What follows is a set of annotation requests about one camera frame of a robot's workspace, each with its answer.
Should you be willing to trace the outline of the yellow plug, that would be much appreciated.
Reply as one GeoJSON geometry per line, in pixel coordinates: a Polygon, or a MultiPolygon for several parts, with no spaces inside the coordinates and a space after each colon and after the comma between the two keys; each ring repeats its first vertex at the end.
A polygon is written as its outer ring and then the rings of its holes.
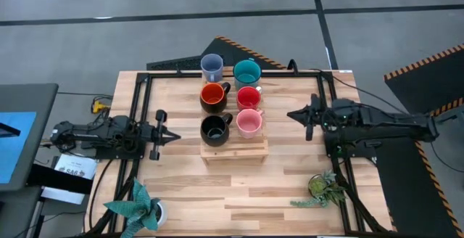
{"type": "Polygon", "coordinates": [[[93,114],[97,114],[99,112],[102,112],[104,110],[109,110],[109,109],[110,109],[110,106],[108,104],[104,104],[100,102],[99,100],[95,100],[91,104],[91,112],[93,114]]]}

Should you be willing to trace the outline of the red bowls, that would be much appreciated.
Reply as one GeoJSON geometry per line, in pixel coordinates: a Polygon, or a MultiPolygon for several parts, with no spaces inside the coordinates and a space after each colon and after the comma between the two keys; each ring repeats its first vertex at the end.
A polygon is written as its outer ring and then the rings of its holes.
{"type": "Polygon", "coordinates": [[[236,95],[236,103],[239,111],[245,109],[257,110],[262,100],[261,86],[245,86],[239,89],[236,95]]]}

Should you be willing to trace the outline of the teal-leaved plant in white pot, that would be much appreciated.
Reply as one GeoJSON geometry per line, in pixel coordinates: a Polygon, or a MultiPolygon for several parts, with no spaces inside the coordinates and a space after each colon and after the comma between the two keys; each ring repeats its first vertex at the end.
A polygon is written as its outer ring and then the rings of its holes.
{"type": "Polygon", "coordinates": [[[111,201],[104,206],[113,213],[128,219],[120,238],[133,238],[141,229],[158,231],[167,220],[167,208],[159,198],[151,198],[146,187],[136,178],[133,180],[133,200],[111,201]]]}

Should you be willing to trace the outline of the grey side table blue sheet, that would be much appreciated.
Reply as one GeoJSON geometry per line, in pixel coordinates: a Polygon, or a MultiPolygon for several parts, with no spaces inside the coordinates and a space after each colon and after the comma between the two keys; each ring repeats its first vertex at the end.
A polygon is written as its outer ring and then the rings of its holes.
{"type": "Polygon", "coordinates": [[[17,136],[0,136],[0,192],[26,185],[59,86],[55,83],[0,85],[0,124],[17,136]]]}

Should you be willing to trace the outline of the black mug with orange inside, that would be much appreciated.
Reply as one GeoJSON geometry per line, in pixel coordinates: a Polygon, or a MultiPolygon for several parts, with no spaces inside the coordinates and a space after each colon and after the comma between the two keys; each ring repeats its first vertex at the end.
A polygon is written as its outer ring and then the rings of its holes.
{"type": "Polygon", "coordinates": [[[202,109],[211,114],[224,111],[227,105],[227,95],[231,89],[229,82],[224,83],[208,83],[200,93],[200,104],[202,109]]]}

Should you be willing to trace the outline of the pink mug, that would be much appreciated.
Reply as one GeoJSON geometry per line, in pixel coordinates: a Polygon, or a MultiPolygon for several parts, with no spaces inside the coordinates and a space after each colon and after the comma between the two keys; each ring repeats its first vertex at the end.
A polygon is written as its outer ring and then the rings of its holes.
{"type": "Polygon", "coordinates": [[[236,117],[239,133],[245,139],[255,137],[262,128],[263,110],[244,109],[236,117]]]}

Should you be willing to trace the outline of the slatted wooden rack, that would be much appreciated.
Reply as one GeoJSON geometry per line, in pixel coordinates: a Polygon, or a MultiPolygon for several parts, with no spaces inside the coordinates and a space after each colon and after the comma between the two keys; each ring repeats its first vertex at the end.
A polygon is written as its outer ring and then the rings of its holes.
{"type": "Polygon", "coordinates": [[[245,163],[250,162],[253,165],[263,164],[269,155],[268,137],[266,131],[266,119],[264,113],[261,114],[261,123],[257,125],[259,128],[252,138],[244,138],[242,131],[237,125],[236,120],[239,116],[239,109],[236,101],[236,93],[234,86],[234,78],[232,67],[224,69],[222,83],[230,83],[231,89],[227,95],[227,105],[224,111],[217,114],[209,114],[202,111],[202,120],[210,116],[218,116],[224,119],[229,119],[230,123],[225,127],[224,135],[227,136],[225,142],[217,147],[210,146],[202,138],[200,155],[206,166],[218,165],[219,163],[245,163]]]}

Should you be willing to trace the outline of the black table frame rails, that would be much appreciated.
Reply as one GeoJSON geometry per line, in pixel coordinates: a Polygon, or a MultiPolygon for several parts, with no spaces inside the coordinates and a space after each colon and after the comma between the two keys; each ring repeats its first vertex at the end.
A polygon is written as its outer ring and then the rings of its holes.
{"type": "Polygon", "coordinates": [[[305,129],[287,116],[309,103],[311,94],[327,91],[316,78],[296,77],[274,70],[263,78],[260,108],[264,111],[269,155],[263,164],[219,163],[206,166],[200,155],[201,77],[155,73],[152,81],[135,71],[119,74],[112,115],[134,115],[155,123],[158,110],[167,113],[167,127],[181,136],[160,148],[159,160],[144,158],[138,180],[167,208],[158,237],[293,236],[343,234],[337,206],[296,208],[294,200],[308,198],[307,182],[331,167],[322,132],[312,141],[305,129]]]}

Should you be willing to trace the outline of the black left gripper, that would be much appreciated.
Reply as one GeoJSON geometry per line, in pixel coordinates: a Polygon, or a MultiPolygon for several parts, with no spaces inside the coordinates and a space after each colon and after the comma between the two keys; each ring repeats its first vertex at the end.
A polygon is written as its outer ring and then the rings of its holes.
{"type": "MultiPolygon", "coordinates": [[[[149,153],[150,160],[160,159],[159,145],[163,143],[163,124],[167,120],[167,113],[164,110],[156,111],[155,120],[157,121],[156,126],[150,125],[147,121],[144,122],[144,140],[154,144],[153,149],[149,153]]],[[[181,139],[180,135],[168,129],[165,129],[165,134],[168,135],[168,137],[165,137],[165,144],[181,139]]]]}

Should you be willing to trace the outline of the teal mug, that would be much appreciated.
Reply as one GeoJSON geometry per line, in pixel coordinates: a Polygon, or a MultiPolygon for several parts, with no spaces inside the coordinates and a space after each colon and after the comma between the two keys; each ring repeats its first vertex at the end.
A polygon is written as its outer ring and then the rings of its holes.
{"type": "Polygon", "coordinates": [[[245,86],[257,87],[262,75],[261,67],[253,59],[237,62],[233,67],[234,85],[236,90],[245,86]]]}

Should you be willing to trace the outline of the black hazard-striped floor mat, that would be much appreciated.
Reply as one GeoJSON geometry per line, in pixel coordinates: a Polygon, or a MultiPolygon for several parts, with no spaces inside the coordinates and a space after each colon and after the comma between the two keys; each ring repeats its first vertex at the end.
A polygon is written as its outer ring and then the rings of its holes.
{"type": "Polygon", "coordinates": [[[464,106],[464,44],[458,44],[384,75],[410,113],[438,116],[464,106]]]}
{"type": "Polygon", "coordinates": [[[464,238],[419,142],[408,138],[382,139],[376,157],[387,207],[400,234],[464,238]]]}

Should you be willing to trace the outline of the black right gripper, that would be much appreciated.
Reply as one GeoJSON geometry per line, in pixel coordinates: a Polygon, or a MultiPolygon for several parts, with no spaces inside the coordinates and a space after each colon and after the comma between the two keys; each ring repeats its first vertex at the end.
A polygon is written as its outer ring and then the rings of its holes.
{"type": "Polygon", "coordinates": [[[327,134],[327,125],[325,122],[331,109],[322,104],[320,97],[317,94],[311,94],[310,105],[305,106],[300,110],[295,110],[287,113],[287,116],[296,122],[306,126],[307,141],[312,141],[314,127],[319,125],[322,128],[323,134],[327,134]]]}

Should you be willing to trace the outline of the grey-blue mug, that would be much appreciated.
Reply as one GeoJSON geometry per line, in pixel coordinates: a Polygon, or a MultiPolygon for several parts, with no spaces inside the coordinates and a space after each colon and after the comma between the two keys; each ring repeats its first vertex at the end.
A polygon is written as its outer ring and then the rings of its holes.
{"type": "Polygon", "coordinates": [[[218,54],[206,54],[200,60],[200,67],[207,82],[219,82],[223,79],[223,58],[218,54]]]}

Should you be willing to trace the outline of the white paper label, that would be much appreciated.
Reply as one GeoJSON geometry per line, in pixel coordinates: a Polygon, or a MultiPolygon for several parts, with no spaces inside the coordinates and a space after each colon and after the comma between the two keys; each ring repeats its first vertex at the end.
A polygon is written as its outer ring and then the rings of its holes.
{"type": "Polygon", "coordinates": [[[97,162],[91,158],[61,155],[54,169],[73,176],[93,179],[96,173],[96,166],[97,162]]]}

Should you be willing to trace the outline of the green succulent plant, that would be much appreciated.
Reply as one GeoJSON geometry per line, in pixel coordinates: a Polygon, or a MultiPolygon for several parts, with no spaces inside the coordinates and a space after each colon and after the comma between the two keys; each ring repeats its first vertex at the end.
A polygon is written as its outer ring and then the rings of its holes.
{"type": "Polygon", "coordinates": [[[311,198],[305,201],[291,201],[290,205],[297,208],[326,208],[330,202],[340,206],[345,202],[345,188],[336,182],[336,174],[329,170],[314,175],[308,182],[308,192],[311,198]]]}

